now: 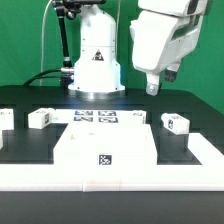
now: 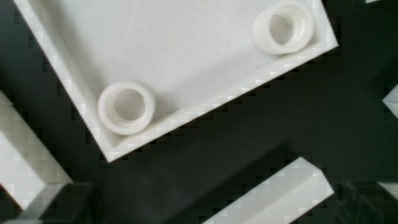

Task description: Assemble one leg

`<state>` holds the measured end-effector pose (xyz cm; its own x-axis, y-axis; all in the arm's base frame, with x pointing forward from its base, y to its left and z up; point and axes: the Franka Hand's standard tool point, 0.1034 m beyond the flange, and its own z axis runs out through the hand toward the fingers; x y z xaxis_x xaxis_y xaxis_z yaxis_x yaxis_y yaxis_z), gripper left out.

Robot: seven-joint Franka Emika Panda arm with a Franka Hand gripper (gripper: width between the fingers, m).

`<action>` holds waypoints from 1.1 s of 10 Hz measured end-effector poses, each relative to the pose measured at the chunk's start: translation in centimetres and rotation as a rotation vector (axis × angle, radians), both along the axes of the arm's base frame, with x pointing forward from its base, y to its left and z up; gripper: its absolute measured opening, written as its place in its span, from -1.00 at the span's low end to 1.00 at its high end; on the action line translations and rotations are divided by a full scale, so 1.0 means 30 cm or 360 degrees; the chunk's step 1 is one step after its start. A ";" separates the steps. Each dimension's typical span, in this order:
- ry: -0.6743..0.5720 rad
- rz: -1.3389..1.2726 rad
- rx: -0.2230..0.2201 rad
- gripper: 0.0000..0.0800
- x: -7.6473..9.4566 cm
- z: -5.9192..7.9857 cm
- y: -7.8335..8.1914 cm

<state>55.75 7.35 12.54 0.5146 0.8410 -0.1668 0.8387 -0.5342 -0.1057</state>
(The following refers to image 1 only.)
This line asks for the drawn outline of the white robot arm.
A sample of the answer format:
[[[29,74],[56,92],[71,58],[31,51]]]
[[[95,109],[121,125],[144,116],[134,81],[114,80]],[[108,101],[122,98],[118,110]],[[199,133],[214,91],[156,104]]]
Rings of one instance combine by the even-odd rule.
[[[133,67],[146,74],[146,92],[158,94],[160,75],[173,82],[183,58],[196,48],[209,0],[138,0],[141,13],[130,24]],[[116,23],[95,4],[81,7],[81,50],[71,93],[87,99],[122,95],[116,60]]]

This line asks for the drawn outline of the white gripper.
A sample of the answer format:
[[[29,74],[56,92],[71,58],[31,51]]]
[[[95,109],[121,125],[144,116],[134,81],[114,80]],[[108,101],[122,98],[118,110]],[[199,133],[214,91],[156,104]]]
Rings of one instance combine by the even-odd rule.
[[[132,62],[146,74],[146,92],[156,96],[160,90],[160,73],[174,82],[185,56],[196,48],[201,30],[201,17],[176,17],[142,11],[131,22],[133,36]]]

